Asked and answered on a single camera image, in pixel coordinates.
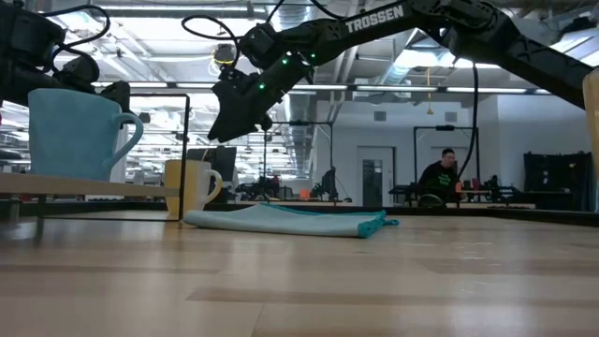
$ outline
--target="door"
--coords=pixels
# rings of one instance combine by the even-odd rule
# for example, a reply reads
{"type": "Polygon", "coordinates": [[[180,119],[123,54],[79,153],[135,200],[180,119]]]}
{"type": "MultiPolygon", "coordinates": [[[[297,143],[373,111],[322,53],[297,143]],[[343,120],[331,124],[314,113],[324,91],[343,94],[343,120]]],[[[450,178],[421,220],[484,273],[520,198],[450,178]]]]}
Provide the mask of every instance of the door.
{"type": "Polygon", "coordinates": [[[391,207],[393,197],[393,148],[358,147],[357,205],[363,207],[391,207]]]}

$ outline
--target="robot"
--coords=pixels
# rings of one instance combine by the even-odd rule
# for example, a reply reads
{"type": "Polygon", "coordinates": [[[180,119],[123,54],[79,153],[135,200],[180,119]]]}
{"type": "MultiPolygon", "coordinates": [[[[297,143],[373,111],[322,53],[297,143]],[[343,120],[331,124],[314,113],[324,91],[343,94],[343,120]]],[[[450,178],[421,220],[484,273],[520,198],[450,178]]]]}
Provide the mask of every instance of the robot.
{"type": "MultiPolygon", "coordinates": [[[[19,0],[13,5],[0,2],[0,105],[8,100],[27,106],[28,93],[37,88],[95,94],[97,64],[89,55],[73,51],[75,44],[66,45],[65,32],[46,19],[85,8],[106,15],[91,5],[36,14],[24,10],[19,0]],[[52,60],[60,50],[80,57],[55,69],[52,60]]],[[[104,33],[110,27],[106,16],[104,33]]],[[[183,28],[189,31],[184,24],[200,17],[186,18],[183,28]]],[[[412,28],[424,31],[458,58],[500,66],[584,109],[582,83],[593,68],[523,36],[493,5],[478,0],[401,0],[356,16],[308,21],[281,32],[262,23],[239,41],[234,38],[235,60],[222,65],[219,81],[212,87],[221,109],[208,138],[225,142],[256,131],[256,125],[269,129],[272,121],[267,111],[301,79],[312,82],[316,66],[350,47],[412,28]],[[263,71],[246,75],[236,69],[240,54],[263,71]]],[[[129,112],[129,93],[129,85],[119,81],[100,95],[129,112]]]]}
{"type": "Polygon", "coordinates": [[[500,66],[584,109],[582,83],[593,67],[525,37],[493,5],[477,0],[401,0],[349,18],[308,21],[281,32],[268,23],[251,29],[237,45],[263,71],[246,75],[234,66],[222,67],[212,87],[221,109],[208,138],[235,139],[255,131],[255,125],[268,129],[267,110],[301,79],[311,83],[315,66],[350,47],[413,28],[458,58],[500,66]]]}

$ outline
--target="cloth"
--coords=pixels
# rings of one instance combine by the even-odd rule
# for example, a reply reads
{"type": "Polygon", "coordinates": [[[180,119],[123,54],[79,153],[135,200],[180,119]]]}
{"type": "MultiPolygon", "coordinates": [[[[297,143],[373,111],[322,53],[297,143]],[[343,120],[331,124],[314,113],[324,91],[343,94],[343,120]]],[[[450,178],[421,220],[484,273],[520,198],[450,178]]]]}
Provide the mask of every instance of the cloth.
{"type": "Polygon", "coordinates": [[[371,237],[383,226],[399,224],[397,220],[387,220],[384,211],[327,214],[272,204],[258,204],[233,212],[190,211],[183,221],[200,228],[362,239],[371,237]]]}
{"type": "Polygon", "coordinates": [[[455,192],[458,174],[453,168],[445,168],[441,161],[430,164],[418,181],[421,195],[432,194],[445,200],[455,192]]]}

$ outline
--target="yellow mug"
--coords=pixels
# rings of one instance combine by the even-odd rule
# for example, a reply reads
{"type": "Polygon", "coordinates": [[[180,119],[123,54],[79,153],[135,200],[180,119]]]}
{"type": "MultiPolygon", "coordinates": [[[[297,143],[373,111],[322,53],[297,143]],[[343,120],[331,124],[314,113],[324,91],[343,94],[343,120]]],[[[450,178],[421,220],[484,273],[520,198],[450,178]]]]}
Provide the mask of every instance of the yellow mug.
{"type": "MultiPolygon", "coordinates": [[[[168,160],[165,163],[165,187],[179,188],[181,185],[181,160],[168,160]]],[[[223,178],[212,169],[212,164],[198,160],[187,160],[185,168],[185,192],[183,213],[201,211],[204,205],[218,196],[223,188],[223,178]],[[214,190],[208,194],[211,177],[216,179],[214,190]]],[[[168,213],[179,215],[179,198],[167,198],[168,213]]]]}

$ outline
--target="mug handle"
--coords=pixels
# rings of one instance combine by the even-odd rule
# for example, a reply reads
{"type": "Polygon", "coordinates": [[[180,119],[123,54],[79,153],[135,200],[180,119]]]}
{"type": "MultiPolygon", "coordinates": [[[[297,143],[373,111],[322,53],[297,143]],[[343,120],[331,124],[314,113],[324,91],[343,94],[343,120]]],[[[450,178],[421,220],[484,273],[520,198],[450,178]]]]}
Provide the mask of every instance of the mug handle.
{"type": "Polygon", "coordinates": [[[213,201],[214,198],[216,198],[216,196],[218,196],[218,194],[221,192],[221,189],[223,188],[223,177],[221,177],[220,173],[218,173],[217,171],[215,171],[213,169],[209,169],[206,171],[206,174],[208,175],[207,178],[214,177],[214,179],[216,180],[216,186],[214,187],[214,190],[208,196],[200,199],[200,201],[199,201],[200,204],[207,204],[207,203],[213,201]]]}
{"type": "Polygon", "coordinates": [[[112,117],[112,123],[116,127],[120,127],[122,122],[131,121],[135,124],[135,133],[131,137],[131,139],[123,145],[119,151],[117,151],[112,157],[106,159],[102,165],[105,169],[112,169],[116,163],[121,160],[133,147],[141,140],[141,136],[143,136],[143,123],[140,118],[133,113],[121,113],[114,117],[112,117]]]}

